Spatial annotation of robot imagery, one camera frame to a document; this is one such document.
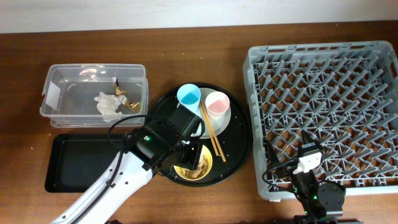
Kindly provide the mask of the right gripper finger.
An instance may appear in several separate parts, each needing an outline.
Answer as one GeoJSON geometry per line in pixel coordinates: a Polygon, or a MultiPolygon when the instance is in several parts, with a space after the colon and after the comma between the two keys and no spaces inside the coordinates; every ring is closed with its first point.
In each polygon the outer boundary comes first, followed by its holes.
{"type": "Polygon", "coordinates": [[[301,131],[303,144],[300,146],[300,152],[322,152],[323,147],[320,142],[311,137],[306,131],[301,131]]]}
{"type": "Polygon", "coordinates": [[[269,169],[277,167],[280,162],[277,157],[277,154],[269,140],[266,140],[266,149],[267,149],[267,165],[269,169]]]}

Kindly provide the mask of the gold foil wrapper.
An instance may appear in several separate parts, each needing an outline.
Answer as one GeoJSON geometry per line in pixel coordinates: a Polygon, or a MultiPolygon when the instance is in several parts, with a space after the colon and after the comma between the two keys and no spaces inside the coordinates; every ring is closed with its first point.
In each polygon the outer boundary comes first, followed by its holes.
{"type": "Polygon", "coordinates": [[[130,110],[139,112],[141,109],[140,102],[130,102],[126,97],[126,92],[119,87],[119,81],[117,77],[113,77],[113,86],[118,101],[130,110]]]}

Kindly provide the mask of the yellow bowl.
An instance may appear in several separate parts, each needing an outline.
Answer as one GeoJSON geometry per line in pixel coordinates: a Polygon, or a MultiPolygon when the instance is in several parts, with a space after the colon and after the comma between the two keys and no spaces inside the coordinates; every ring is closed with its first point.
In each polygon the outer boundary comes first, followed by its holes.
{"type": "Polygon", "coordinates": [[[212,168],[212,165],[213,165],[213,158],[212,158],[212,155],[211,155],[210,150],[209,150],[206,146],[202,146],[202,148],[201,148],[200,157],[201,157],[202,155],[204,155],[204,156],[207,158],[208,163],[209,163],[208,170],[206,171],[206,173],[205,173],[202,177],[197,178],[197,179],[189,179],[189,178],[187,178],[187,177],[184,177],[184,176],[181,174],[181,171],[180,171],[180,169],[181,169],[182,167],[179,167],[179,166],[174,166],[174,169],[175,169],[176,173],[177,173],[181,178],[183,178],[183,179],[185,179],[185,180],[190,180],[190,181],[197,181],[197,180],[200,180],[200,179],[204,178],[204,177],[210,172],[210,170],[211,170],[211,168],[212,168]]]}

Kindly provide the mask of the food scraps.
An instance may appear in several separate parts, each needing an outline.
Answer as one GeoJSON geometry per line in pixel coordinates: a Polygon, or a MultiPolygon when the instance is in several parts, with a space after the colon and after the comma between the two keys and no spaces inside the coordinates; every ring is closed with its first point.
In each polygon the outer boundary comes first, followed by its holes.
{"type": "Polygon", "coordinates": [[[197,169],[189,170],[189,169],[181,168],[180,171],[184,177],[187,177],[189,179],[197,179],[197,178],[202,177],[206,173],[206,171],[208,170],[208,166],[209,166],[209,163],[208,163],[207,158],[204,155],[202,155],[199,160],[197,169]]]}

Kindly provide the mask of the light blue cup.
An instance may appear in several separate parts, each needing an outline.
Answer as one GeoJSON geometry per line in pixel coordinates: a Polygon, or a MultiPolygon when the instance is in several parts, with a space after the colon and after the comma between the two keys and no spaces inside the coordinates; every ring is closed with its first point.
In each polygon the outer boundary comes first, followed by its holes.
{"type": "Polygon", "coordinates": [[[200,107],[201,91],[194,84],[185,84],[178,89],[177,99],[182,106],[196,113],[200,107]]]}

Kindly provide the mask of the white tissue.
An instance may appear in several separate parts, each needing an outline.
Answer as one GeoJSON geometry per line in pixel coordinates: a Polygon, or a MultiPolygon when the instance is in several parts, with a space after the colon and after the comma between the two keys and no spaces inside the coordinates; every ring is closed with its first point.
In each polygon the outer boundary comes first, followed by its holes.
{"type": "Polygon", "coordinates": [[[122,105],[116,95],[106,95],[103,92],[99,93],[99,96],[94,97],[97,101],[97,109],[102,114],[104,122],[110,123],[115,119],[120,119],[122,112],[116,112],[119,105],[122,105]]]}

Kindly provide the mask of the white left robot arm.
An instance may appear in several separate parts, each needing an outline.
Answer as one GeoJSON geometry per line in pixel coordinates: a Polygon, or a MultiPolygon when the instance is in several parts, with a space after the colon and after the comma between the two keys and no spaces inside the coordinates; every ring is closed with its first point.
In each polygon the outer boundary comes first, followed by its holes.
{"type": "Polygon", "coordinates": [[[169,116],[149,118],[143,127],[123,136],[109,167],[54,223],[106,223],[156,174],[166,175],[173,166],[198,167],[204,120],[185,106],[169,116]]]}

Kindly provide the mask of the grey dishwasher rack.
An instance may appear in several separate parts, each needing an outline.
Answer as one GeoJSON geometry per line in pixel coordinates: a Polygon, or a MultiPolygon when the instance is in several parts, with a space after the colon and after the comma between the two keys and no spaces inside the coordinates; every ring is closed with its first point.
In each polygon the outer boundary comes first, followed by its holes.
{"type": "Polygon", "coordinates": [[[324,148],[319,179],[348,195],[397,192],[397,55],[389,42],[252,47],[243,75],[261,198],[292,198],[290,180],[266,171],[266,140],[286,162],[301,131],[324,148]]]}

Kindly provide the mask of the wooden chopstick right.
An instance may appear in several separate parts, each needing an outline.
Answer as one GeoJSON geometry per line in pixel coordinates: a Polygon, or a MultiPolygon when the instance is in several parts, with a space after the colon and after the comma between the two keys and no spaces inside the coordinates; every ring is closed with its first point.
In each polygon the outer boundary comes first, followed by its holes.
{"type": "Polygon", "coordinates": [[[223,154],[223,150],[222,150],[221,145],[220,145],[220,143],[218,141],[217,135],[216,135],[216,133],[215,133],[215,131],[213,129],[212,123],[211,123],[211,130],[213,131],[213,138],[214,138],[216,146],[218,148],[219,156],[221,156],[221,159],[222,159],[223,162],[226,162],[226,158],[225,158],[225,156],[223,154]]]}

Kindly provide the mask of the wooden chopstick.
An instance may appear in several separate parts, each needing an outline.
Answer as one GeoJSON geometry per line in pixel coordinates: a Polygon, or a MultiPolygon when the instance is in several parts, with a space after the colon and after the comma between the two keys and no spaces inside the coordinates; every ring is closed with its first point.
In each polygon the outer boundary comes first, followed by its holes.
{"type": "Polygon", "coordinates": [[[215,131],[213,129],[212,123],[211,123],[211,130],[213,131],[213,138],[214,138],[216,146],[218,148],[219,156],[221,156],[221,159],[222,159],[223,162],[226,162],[226,158],[225,158],[225,156],[223,154],[223,150],[222,150],[221,145],[220,145],[220,143],[218,141],[217,135],[216,135],[216,133],[215,133],[215,131]]]}
{"type": "Polygon", "coordinates": [[[209,116],[208,116],[208,114],[207,114],[207,112],[205,110],[205,107],[203,106],[203,103],[200,103],[200,109],[201,109],[201,112],[202,112],[203,117],[205,119],[206,128],[208,130],[210,141],[212,143],[212,146],[213,146],[213,149],[215,151],[215,154],[216,154],[216,156],[219,156],[218,148],[217,148],[215,140],[213,138],[213,131],[211,130],[211,122],[210,122],[209,116]]]}

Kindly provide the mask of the wooden chopstick left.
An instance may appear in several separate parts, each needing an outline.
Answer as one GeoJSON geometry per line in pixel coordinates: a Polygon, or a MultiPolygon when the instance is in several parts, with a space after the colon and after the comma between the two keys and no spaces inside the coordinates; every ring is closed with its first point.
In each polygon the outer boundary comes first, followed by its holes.
{"type": "Polygon", "coordinates": [[[212,146],[213,146],[213,149],[215,151],[215,154],[216,154],[216,156],[219,156],[218,148],[217,148],[215,140],[213,138],[213,131],[211,130],[211,122],[210,122],[209,116],[208,116],[208,114],[207,114],[207,112],[205,110],[205,107],[203,106],[203,103],[200,103],[200,109],[201,109],[201,112],[202,112],[203,117],[205,119],[206,128],[208,130],[210,141],[212,143],[212,146]]]}

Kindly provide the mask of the light grey plate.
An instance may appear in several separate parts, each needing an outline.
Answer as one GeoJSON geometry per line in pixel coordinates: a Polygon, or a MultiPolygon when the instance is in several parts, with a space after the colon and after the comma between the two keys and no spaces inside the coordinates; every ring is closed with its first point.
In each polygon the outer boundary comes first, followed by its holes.
{"type": "MultiPolygon", "coordinates": [[[[201,101],[200,101],[200,103],[203,103],[203,105],[205,106],[206,97],[210,93],[212,93],[212,92],[214,92],[216,90],[211,89],[211,88],[204,88],[204,87],[199,88],[199,89],[201,91],[201,101]]],[[[197,116],[199,116],[201,119],[204,119],[200,107],[199,107],[199,110],[195,114],[197,116]]],[[[211,123],[213,125],[213,129],[214,129],[215,133],[216,134],[222,133],[227,128],[230,119],[231,119],[231,106],[229,106],[229,109],[227,110],[227,112],[224,114],[224,116],[221,119],[215,120],[215,119],[211,119],[210,118],[210,121],[211,121],[211,123]]]]}

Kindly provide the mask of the pink cup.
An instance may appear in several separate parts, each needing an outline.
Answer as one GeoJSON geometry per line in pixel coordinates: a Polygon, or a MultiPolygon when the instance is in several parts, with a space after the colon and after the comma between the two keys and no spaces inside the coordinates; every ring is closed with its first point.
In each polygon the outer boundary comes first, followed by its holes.
{"type": "Polygon", "coordinates": [[[205,108],[211,119],[221,119],[230,106],[228,96],[221,91],[210,93],[205,99],[205,108]]]}

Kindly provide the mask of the black rectangular tray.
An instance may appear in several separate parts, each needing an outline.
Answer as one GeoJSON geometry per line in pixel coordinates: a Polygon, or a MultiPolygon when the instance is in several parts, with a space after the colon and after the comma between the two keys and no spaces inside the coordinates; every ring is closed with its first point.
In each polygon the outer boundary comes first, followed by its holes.
{"type": "Polygon", "coordinates": [[[83,193],[109,167],[119,152],[121,134],[59,134],[52,143],[45,190],[83,193]]]}

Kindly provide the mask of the clear plastic bin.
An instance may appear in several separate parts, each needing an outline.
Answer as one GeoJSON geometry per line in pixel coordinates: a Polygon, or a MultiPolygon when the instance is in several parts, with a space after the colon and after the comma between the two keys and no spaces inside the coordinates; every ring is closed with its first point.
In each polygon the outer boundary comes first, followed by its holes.
{"type": "Polygon", "coordinates": [[[141,126],[147,113],[149,87],[146,69],[141,64],[75,63],[56,64],[49,68],[43,89],[40,114],[50,119],[56,128],[108,128],[120,119],[104,122],[94,97],[100,92],[116,95],[113,77],[117,77],[120,89],[126,92],[130,102],[140,102],[139,112],[119,105],[127,127],[141,126]]]}

